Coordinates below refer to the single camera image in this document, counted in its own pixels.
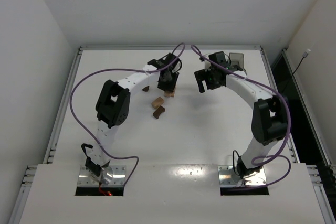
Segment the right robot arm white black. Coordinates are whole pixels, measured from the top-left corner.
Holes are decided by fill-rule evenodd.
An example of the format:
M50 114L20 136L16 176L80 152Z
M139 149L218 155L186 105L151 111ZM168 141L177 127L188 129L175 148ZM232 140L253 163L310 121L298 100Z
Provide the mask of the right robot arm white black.
M226 87L240 96L252 109L253 138L233 166L241 179L259 171L281 156L284 145L273 155L269 152L279 142L286 144L291 130L291 115L287 99L271 87L247 76L243 62L233 60L223 51L203 55L194 51L204 62L204 69L194 73L199 91Z

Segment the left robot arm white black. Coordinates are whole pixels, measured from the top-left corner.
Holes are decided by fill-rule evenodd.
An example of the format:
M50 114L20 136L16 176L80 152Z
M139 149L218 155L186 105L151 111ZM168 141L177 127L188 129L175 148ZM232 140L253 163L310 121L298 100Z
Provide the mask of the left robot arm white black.
M118 157L108 152L117 130L129 114L131 98L152 83L162 91L172 92L176 87L182 62L178 55L169 53L160 59L152 59L140 69L129 69L130 76L118 81L107 80L100 91L95 105L98 129L92 133L82 122L79 125L94 139L95 146L82 144L82 150L91 149L86 155L85 167L99 182L108 174L112 159Z

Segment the printed light wood plank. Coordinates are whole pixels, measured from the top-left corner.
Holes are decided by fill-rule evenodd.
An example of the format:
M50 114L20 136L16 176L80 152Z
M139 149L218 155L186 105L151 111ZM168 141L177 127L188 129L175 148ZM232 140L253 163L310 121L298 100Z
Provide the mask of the printed light wood plank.
M165 92L164 92L164 96L170 98L170 97L174 97L174 94L173 94L173 92L165 91Z

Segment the smoky transparent plastic bin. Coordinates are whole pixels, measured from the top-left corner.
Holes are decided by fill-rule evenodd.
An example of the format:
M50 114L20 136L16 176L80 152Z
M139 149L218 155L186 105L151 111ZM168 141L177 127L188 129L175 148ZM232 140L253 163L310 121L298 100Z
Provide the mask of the smoky transparent plastic bin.
M240 52L230 52L229 53L230 61L232 66L239 66L243 71L246 71L244 68L244 54Z

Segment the plain light wood plank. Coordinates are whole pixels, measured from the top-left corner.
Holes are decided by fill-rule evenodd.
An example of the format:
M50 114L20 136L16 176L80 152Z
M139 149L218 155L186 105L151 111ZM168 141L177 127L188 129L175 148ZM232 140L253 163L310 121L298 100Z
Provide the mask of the plain light wood plank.
M177 88L177 86L174 87L174 90L173 90L173 92L171 93L170 97L173 98L173 97L175 96L176 88Z

